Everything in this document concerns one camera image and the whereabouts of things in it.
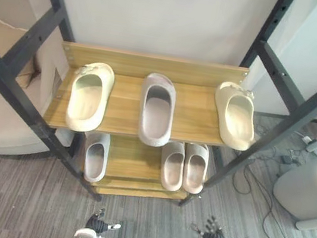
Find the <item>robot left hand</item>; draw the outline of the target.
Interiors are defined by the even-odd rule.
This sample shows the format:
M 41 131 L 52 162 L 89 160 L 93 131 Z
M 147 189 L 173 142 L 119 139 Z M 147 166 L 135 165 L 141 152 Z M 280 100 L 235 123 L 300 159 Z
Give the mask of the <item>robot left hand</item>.
M 85 228 L 92 229 L 96 234 L 102 234 L 103 232 L 109 230 L 118 230 L 122 226 L 121 224 L 108 224 L 103 221 L 103 217 L 105 216 L 105 208 L 100 208 L 97 210 L 86 222 Z

